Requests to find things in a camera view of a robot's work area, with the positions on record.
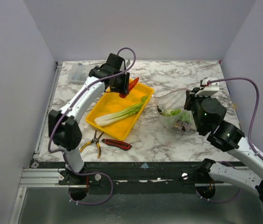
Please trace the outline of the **clear zip top bag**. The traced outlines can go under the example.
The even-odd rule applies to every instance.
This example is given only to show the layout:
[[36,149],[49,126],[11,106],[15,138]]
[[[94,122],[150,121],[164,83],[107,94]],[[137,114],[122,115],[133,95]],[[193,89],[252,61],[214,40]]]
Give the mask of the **clear zip top bag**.
[[154,105],[160,122],[170,131],[177,133],[195,132],[192,113],[184,109],[186,88],[154,96]]

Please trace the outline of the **green toy cabbage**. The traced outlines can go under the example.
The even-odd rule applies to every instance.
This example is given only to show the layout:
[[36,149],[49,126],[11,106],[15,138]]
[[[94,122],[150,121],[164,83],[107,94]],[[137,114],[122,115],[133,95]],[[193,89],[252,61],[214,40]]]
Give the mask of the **green toy cabbage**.
[[172,113],[171,111],[173,111],[172,109],[166,109],[164,111],[162,111],[162,116],[165,116],[165,117],[171,117],[172,116]]

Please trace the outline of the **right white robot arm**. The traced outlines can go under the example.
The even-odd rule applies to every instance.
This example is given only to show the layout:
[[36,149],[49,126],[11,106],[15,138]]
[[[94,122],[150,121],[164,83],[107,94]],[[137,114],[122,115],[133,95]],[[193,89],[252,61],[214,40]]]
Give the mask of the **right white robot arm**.
[[199,96],[199,90],[187,90],[184,105],[184,109],[193,115],[198,134],[205,136],[215,148],[237,158],[251,173],[204,159],[197,169],[198,180],[203,183],[211,179],[230,183],[258,195],[263,203],[263,154],[261,151],[254,152],[245,134],[224,120],[227,109],[216,98]]

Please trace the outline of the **green toy grapes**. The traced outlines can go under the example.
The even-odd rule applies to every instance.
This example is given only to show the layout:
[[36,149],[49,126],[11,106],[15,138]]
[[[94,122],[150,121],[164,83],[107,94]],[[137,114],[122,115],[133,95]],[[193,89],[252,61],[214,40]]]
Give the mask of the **green toy grapes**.
[[178,119],[189,123],[191,121],[190,114],[187,111],[176,109],[171,111],[172,116],[177,116]]

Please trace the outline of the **red toy chili pepper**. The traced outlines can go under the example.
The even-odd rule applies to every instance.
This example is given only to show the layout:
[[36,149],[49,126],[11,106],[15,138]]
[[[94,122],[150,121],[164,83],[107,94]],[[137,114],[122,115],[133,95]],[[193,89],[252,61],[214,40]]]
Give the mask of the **red toy chili pepper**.
[[128,92],[126,94],[123,94],[123,93],[120,93],[119,94],[119,97],[120,98],[126,98],[129,93],[132,91],[132,89],[136,86],[136,84],[138,83],[139,81],[139,77],[137,77],[136,79],[134,79],[132,82],[129,83],[129,86],[128,86]]

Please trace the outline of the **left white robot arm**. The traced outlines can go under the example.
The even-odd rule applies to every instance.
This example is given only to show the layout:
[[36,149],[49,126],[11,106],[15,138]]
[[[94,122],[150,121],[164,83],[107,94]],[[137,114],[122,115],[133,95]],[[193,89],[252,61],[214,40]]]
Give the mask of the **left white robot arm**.
[[79,152],[82,140],[79,122],[89,106],[107,88],[128,93],[128,70],[124,58],[109,54],[104,64],[89,71],[81,89],[66,105],[48,114],[48,151],[62,153],[67,169],[71,170],[69,178],[75,184],[83,183],[86,177]]

